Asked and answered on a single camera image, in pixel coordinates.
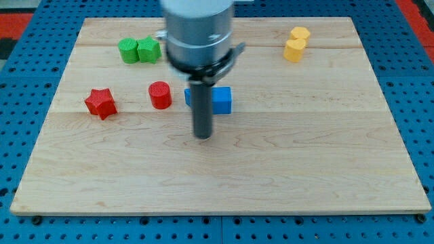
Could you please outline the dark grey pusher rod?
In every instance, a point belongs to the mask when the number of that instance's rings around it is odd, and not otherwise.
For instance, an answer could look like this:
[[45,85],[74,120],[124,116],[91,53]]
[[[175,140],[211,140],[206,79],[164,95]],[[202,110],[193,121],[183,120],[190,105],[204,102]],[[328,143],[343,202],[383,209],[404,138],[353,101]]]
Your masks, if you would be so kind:
[[199,81],[190,83],[193,133],[196,138],[212,135],[212,88]]

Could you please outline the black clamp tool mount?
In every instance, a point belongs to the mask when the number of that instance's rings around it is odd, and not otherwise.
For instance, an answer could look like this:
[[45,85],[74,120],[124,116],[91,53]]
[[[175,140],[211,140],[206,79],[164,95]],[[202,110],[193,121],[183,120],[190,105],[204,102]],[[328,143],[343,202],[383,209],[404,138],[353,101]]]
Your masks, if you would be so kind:
[[176,60],[169,51],[165,51],[167,61],[189,83],[217,83],[234,67],[237,57],[245,50],[245,42],[232,47],[221,59],[207,65],[191,66]]

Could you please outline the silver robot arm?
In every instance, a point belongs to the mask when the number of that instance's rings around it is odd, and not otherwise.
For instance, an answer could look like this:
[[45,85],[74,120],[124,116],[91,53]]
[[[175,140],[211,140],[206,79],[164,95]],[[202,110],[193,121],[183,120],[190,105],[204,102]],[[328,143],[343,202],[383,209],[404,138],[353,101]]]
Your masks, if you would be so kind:
[[212,87],[234,67],[245,43],[232,44],[232,0],[160,0],[168,62],[187,76],[193,133],[212,135]]

